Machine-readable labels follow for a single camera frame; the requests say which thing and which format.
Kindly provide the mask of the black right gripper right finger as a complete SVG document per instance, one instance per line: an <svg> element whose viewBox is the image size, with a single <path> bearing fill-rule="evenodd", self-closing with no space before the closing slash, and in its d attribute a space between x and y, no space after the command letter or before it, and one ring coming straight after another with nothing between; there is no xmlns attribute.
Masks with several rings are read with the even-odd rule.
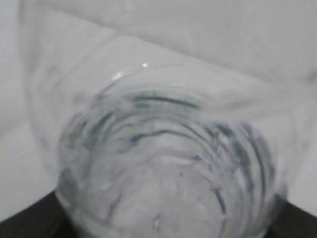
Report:
<svg viewBox="0 0 317 238"><path fill-rule="evenodd" d="M317 238L316 216L275 195L265 209L265 238Z"/></svg>

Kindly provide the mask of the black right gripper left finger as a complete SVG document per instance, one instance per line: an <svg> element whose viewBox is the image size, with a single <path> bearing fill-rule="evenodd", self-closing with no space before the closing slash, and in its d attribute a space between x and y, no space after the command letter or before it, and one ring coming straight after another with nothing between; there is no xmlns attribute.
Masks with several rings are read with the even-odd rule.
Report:
<svg viewBox="0 0 317 238"><path fill-rule="evenodd" d="M74 229L54 192L0 223L2 238L73 238Z"/></svg>

